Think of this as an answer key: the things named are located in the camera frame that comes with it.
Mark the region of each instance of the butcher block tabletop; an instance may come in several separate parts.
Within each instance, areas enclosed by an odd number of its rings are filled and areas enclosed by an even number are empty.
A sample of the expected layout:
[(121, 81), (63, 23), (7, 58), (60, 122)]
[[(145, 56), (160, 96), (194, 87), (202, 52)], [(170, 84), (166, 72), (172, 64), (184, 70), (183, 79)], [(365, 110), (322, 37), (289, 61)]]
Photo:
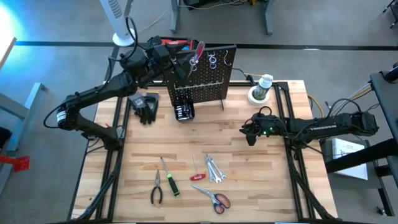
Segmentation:
[[(289, 84), (295, 117), (312, 119), (304, 82), (284, 82)], [(114, 222), (297, 221), (282, 137), (262, 136), (257, 138), (254, 146), (248, 146), (245, 135), (238, 131), (245, 120), (260, 108), (248, 102), (248, 86), (229, 87), (224, 100), (224, 111), (220, 101), (195, 104), (195, 119), (185, 123), (175, 119), (166, 87), (149, 89), (158, 91), (160, 95), (156, 122), (144, 126), (134, 111), (130, 110)], [(269, 94), (269, 101), (265, 105), (271, 107), (272, 114), (278, 116), (275, 91), (270, 90)], [(116, 100), (111, 98), (98, 104), (96, 123), (103, 126), (112, 124)], [(122, 103), (119, 124), (123, 121), (125, 105), (126, 98)], [(99, 141), (92, 148), (101, 145), (102, 142)], [(310, 145), (320, 149), (316, 141)], [(221, 183), (209, 182), (205, 154), (211, 156), (227, 176)], [(195, 155), (199, 173), (206, 174), (206, 178), (190, 180), (195, 175), (192, 155)], [(312, 150), (303, 150), (303, 156), (311, 191), (326, 210), (337, 217), (322, 155)], [(181, 194), (179, 197), (173, 195), (160, 157), (163, 157), (173, 175)], [(71, 218), (81, 215), (98, 193), (105, 159), (106, 150), (103, 148), (86, 156)], [(160, 170), (163, 202), (153, 205), (150, 193), (155, 186), (157, 169)], [(224, 194), (231, 201), (231, 207), (217, 215), (210, 198), (192, 188), (192, 184), (213, 193)], [(110, 189), (105, 198), (104, 216), (108, 212), (109, 195)], [(304, 217), (308, 217), (301, 189), (300, 198)]]

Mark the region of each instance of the tool holder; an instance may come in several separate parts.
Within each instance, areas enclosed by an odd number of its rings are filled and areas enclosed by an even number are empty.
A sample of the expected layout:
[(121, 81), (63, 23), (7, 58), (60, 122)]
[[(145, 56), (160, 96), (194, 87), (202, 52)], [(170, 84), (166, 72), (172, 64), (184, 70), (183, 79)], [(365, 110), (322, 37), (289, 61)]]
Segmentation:
[[(182, 59), (192, 52), (194, 50), (180, 52), (175, 60)], [(235, 52), (236, 45), (204, 49), (195, 69), (185, 83), (175, 76), (174, 71), (165, 72), (165, 83), (177, 120), (180, 121), (177, 113), (177, 107), (180, 108), (180, 106), (191, 108), (190, 119), (195, 117), (194, 103), (220, 100), (221, 107), (224, 109), (223, 100), (228, 92)], [(183, 66), (186, 74), (190, 73), (190, 67), (189, 63)]]

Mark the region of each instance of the green-handled screwdriver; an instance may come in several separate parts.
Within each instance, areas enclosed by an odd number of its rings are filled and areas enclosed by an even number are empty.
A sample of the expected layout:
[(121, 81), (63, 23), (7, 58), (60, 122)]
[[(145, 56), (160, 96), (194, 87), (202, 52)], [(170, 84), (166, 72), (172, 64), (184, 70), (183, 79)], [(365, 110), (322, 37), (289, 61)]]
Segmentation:
[(172, 175), (169, 174), (169, 172), (167, 171), (166, 164), (164, 163), (163, 158), (161, 157), (160, 159), (162, 160), (163, 167), (164, 167), (164, 169), (166, 170), (167, 178), (168, 178), (168, 180), (169, 180), (170, 187), (171, 187), (172, 190), (173, 190), (174, 197), (180, 196), (180, 192), (178, 191), (178, 188), (177, 188), (177, 186), (175, 185), (175, 182), (174, 182), (174, 180), (173, 180)]

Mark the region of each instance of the bottle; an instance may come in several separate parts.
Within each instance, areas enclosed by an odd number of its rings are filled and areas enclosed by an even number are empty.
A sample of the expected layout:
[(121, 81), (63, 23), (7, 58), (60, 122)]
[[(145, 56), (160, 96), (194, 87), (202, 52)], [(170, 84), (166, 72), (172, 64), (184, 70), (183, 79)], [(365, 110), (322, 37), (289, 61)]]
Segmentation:
[(256, 89), (253, 91), (252, 95), (256, 100), (263, 100), (266, 98), (269, 88), (272, 86), (272, 81), (274, 77), (272, 75), (265, 74), (257, 85)]

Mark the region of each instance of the screwdriver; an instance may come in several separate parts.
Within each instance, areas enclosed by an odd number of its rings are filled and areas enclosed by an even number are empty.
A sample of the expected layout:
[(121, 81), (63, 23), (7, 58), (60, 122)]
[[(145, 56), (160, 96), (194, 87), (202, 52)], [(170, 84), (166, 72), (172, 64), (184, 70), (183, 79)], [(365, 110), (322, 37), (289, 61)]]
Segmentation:
[(197, 166), (197, 162), (195, 160), (195, 156), (192, 155), (192, 157), (193, 157), (193, 165), (195, 166), (195, 170), (196, 170), (197, 173), (195, 175), (191, 176), (190, 179), (192, 181), (194, 181), (194, 180), (202, 180), (203, 178), (206, 177), (206, 174), (198, 174), (198, 166)]
[(163, 158), (161, 157), (160, 159), (162, 160), (163, 167), (164, 167), (164, 169), (166, 170), (167, 178), (168, 178), (168, 180), (169, 180), (170, 187), (171, 187), (172, 190), (173, 190), (174, 197), (180, 196), (180, 192), (178, 191), (178, 188), (177, 188), (177, 186), (175, 185), (175, 182), (174, 182), (174, 180), (173, 180), (172, 175), (169, 174), (169, 172), (167, 171), (166, 164), (164, 163)]

